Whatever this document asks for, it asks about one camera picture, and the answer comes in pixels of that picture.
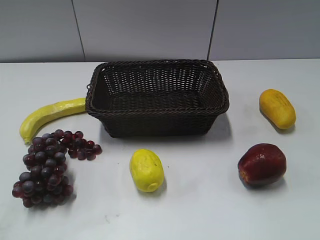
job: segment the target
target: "plastic fruit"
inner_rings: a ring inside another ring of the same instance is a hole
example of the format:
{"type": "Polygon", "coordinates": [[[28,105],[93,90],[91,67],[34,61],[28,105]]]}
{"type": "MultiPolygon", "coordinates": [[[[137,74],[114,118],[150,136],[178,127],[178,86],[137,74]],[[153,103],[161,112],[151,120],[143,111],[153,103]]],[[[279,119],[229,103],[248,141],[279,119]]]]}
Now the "plastic fruit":
{"type": "Polygon", "coordinates": [[[55,119],[86,111],[86,98],[77,98],[68,101],[60,101],[43,106],[31,113],[21,124],[20,135],[25,144],[30,144],[31,139],[44,124],[55,119]]]}
{"type": "Polygon", "coordinates": [[[165,179],[159,157],[147,149],[139,149],[132,155],[130,172],[136,187],[142,192],[155,191],[165,179]]]}
{"type": "Polygon", "coordinates": [[[278,181],[287,170],[284,153],[273,144],[252,146],[238,162],[239,175],[249,186],[264,186],[278,181]]]}
{"type": "Polygon", "coordinates": [[[296,122],[296,112],[286,96],[274,89],[265,90],[259,98],[262,113],[279,129],[289,129],[296,122]]]}

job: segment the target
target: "wicker basket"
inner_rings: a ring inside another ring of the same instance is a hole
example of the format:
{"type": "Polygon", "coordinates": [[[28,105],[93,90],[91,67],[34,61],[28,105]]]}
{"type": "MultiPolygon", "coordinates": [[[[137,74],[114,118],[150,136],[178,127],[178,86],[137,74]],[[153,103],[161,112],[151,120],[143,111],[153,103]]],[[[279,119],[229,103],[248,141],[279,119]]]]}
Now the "wicker basket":
{"type": "Polygon", "coordinates": [[[86,111],[111,137],[201,135],[229,108],[218,69],[206,60],[100,64],[86,111]]]}

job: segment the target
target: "white table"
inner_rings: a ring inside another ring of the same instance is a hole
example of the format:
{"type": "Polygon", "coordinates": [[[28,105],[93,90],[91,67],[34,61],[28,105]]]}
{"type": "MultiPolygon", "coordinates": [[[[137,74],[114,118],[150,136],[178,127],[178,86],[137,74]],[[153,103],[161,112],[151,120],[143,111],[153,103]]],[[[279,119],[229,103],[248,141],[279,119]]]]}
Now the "white table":
{"type": "Polygon", "coordinates": [[[0,64],[1,240],[318,240],[320,239],[320,59],[214,62],[230,96],[227,114],[202,137],[113,139],[87,115],[56,120],[55,129],[81,130],[101,144],[94,161],[67,158],[76,198],[46,210],[11,196],[25,171],[19,136],[24,118],[47,104],[84,97],[99,63],[0,64]],[[282,91],[296,110],[295,130],[278,133],[259,112],[262,91],[282,91]],[[286,155],[284,180],[246,189],[237,163],[257,143],[286,155]],[[156,152],[166,188],[138,193],[132,153],[156,152]]]}

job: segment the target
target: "yellow banana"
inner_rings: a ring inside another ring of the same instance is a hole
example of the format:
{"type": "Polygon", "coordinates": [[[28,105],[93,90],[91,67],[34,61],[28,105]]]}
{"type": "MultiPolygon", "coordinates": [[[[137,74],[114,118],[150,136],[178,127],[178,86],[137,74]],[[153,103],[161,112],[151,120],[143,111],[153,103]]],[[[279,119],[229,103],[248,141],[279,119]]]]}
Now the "yellow banana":
{"type": "Polygon", "coordinates": [[[30,144],[38,129],[52,120],[86,111],[86,98],[59,101],[43,106],[31,113],[20,126],[20,136],[25,144],[30,144]]]}

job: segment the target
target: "lemon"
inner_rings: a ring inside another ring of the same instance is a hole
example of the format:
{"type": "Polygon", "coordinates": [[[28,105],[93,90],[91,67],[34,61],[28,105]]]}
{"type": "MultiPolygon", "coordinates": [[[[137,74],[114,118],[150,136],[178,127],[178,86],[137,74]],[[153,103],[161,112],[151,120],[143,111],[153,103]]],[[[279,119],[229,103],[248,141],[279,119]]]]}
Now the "lemon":
{"type": "Polygon", "coordinates": [[[148,149],[139,149],[132,155],[130,172],[136,187],[142,192],[157,190],[165,179],[159,157],[148,149]]]}

